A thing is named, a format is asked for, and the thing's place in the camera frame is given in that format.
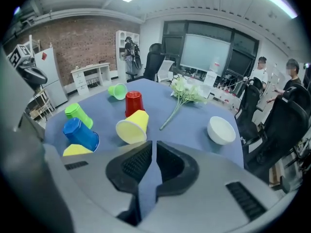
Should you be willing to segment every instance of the person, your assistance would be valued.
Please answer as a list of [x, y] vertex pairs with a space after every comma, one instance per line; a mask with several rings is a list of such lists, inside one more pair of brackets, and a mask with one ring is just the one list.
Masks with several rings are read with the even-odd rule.
[[267, 59], [265, 57], [260, 57], [258, 59], [258, 65], [255, 70], [253, 70], [250, 79], [258, 78], [262, 83], [262, 88], [266, 89], [267, 83], [268, 83], [268, 73], [266, 69], [266, 61]]
[[[281, 89], [277, 89], [277, 87], [275, 85], [273, 85], [273, 89], [275, 92], [283, 95], [283, 93], [292, 86], [292, 84], [297, 83], [297, 84], [301, 84], [301, 80], [298, 77], [298, 73], [299, 73], [299, 64], [296, 60], [294, 59], [289, 59], [287, 64], [286, 64], [286, 71], [287, 73], [290, 75], [291, 79], [287, 81], [287, 83], [285, 84], [283, 90]], [[272, 101], [274, 101], [276, 99], [272, 98], [267, 100], [267, 103], [270, 103]]]
[[131, 54], [131, 48], [132, 48], [132, 38], [127, 37], [125, 39], [125, 62], [126, 62], [126, 71], [133, 73], [133, 56]]

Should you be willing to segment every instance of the blue cup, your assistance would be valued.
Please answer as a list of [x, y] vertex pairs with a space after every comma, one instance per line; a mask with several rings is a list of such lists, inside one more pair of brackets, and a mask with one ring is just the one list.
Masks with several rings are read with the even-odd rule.
[[99, 145], [99, 136], [90, 130], [80, 119], [69, 119], [63, 128], [63, 133], [71, 144], [80, 144], [88, 150], [95, 151]]

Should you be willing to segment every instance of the red object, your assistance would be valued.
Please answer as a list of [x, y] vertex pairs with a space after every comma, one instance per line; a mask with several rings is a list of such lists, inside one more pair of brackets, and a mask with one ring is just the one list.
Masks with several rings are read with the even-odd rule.
[[45, 52], [42, 53], [42, 60], [45, 60], [47, 58], [47, 54]]
[[126, 111], [125, 116], [129, 117], [137, 110], [144, 111], [144, 106], [142, 104], [142, 95], [138, 91], [129, 91], [125, 96]]

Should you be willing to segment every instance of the light green cup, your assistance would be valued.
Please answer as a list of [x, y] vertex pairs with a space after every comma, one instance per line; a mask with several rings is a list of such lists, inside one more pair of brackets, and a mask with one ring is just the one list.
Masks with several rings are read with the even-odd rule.
[[67, 119], [79, 118], [89, 129], [93, 126], [93, 120], [83, 111], [78, 103], [73, 103], [65, 109]]
[[124, 84], [119, 83], [108, 88], [108, 93], [114, 96], [117, 100], [125, 99], [127, 88]]

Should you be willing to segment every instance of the ceiling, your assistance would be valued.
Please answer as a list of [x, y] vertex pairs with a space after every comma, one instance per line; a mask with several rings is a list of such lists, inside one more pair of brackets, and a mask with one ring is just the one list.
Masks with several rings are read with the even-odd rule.
[[301, 30], [297, 30], [298, 19], [291, 20], [268, 0], [133, 0], [130, 3], [122, 0], [28, 0], [21, 6], [24, 15], [35, 13], [35, 16], [77, 8], [112, 10], [141, 19], [152, 18], [166, 11], [178, 13], [191, 9], [207, 15], [212, 11], [221, 17], [252, 23], [254, 28], [265, 30], [266, 34], [278, 41], [278, 45], [290, 50], [299, 50], [304, 38]]

